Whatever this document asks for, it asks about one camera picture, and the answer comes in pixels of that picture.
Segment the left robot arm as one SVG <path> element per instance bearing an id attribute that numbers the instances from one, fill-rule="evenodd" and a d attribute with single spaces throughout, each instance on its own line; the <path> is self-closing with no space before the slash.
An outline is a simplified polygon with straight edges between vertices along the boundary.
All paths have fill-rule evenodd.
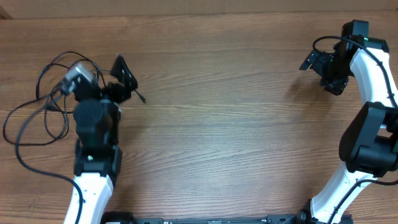
<path id="1" fill-rule="evenodd" d="M 73 111 L 78 140 L 75 148 L 73 194 L 65 223 L 135 223 L 131 212 L 105 210 L 121 170 L 119 148 L 120 103 L 131 98 L 137 80 L 121 55 L 110 75 L 117 79 L 100 87 L 97 78 L 82 63 L 66 73 L 61 92 L 74 93 Z"/>

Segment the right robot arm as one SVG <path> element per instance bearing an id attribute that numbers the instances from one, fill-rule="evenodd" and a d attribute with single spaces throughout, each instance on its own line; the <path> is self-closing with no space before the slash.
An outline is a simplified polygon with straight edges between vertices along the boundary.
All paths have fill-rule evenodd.
<path id="1" fill-rule="evenodd" d="M 369 23 L 361 20 L 345 23 L 336 39 L 332 53 L 314 47 L 300 69 L 312 69 L 321 86 L 336 96 L 355 77 L 362 108 L 341 137 L 336 172 L 286 223 L 352 223 L 345 210 L 368 185 L 397 185 L 381 180 L 397 170 L 397 87 L 388 44 L 371 38 Z"/>

